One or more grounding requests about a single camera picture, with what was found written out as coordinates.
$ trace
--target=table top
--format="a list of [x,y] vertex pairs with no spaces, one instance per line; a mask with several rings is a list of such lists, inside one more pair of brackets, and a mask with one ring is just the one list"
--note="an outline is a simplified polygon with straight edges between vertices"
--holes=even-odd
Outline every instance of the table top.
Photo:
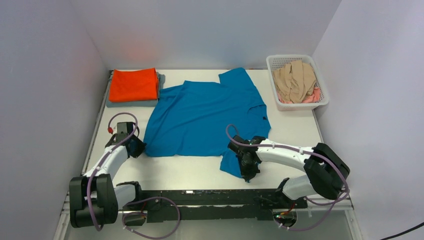
[[[157,70],[166,76],[164,88],[183,84],[185,80],[194,82],[218,82],[218,74],[228,70]],[[315,146],[321,141],[318,126],[312,110],[278,111],[272,93],[267,70],[246,70],[257,87],[271,125],[268,138],[281,144],[300,147]],[[138,119],[139,138],[143,140],[147,123],[154,107],[104,107],[100,118],[88,169],[99,160],[110,139],[108,122],[117,113],[129,112]],[[112,122],[134,120],[127,115],[120,115]],[[129,158],[120,167],[113,179],[116,185],[122,182],[138,181],[143,190],[212,190],[212,189],[275,189],[284,178],[293,178],[304,173],[295,168],[273,162],[259,165],[261,173],[249,183],[220,170],[221,156],[171,156],[148,157],[142,154],[138,158]]]

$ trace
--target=white wall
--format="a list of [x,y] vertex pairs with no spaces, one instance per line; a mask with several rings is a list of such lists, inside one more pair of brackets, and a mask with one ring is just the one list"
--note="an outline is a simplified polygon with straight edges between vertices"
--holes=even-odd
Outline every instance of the white wall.
[[[316,111],[350,166],[366,240],[423,222],[424,2],[343,0],[313,57],[330,93]],[[424,228],[405,235],[423,239]]]
[[108,71],[68,0],[0,3],[0,239],[52,239]]
[[341,0],[72,0],[110,69],[266,68],[311,55]]

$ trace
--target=white plastic basket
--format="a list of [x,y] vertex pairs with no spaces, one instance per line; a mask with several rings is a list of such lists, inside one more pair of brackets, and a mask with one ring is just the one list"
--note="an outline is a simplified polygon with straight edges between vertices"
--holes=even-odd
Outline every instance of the white plastic basket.
[[[295,60],[302,60],[303,63],[310,64],[312,66],[316,76],[315,87],[319,87],[321,89],[321,94],[319,95],[318,102],[282,103],[278,99],[272,71],[282,68],[285,64],[288,64]],[[318,71],[318,68],[314,63],[314,60],[312,60],[312,57],[308,55],[298,55],[298,54],[271,55],[266,58],[266,65],[268,66],[269,80],[271,81],[272,91],[274,93],[274,98],[277,103],[277,108],[279,111],[312,110],[318,106],[326,105],[329,103],[329,95],[328,95],[326,86],[324,84],[323,77],[321,76],[321,73]]]

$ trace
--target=beige cloth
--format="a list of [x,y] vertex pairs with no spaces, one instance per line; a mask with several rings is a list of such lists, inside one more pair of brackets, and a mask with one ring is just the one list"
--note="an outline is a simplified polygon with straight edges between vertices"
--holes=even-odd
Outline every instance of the beige cloth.
[[272,77],[281,100],[294,104],[311,96],[317,81],[312,66],[301,60],[292,61],[272,71]]

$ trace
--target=blue shirt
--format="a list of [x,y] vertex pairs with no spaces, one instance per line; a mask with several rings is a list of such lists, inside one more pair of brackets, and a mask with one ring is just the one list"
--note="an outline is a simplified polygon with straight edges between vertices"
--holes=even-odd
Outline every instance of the blue shirt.
[[267,138],[267,108],[243,68],[220,74],[219,81],[185,81],[160,91],[144,135],[148,156],[222,155],[220,169],[241,177],[225,129],[234,124],[244,139]]

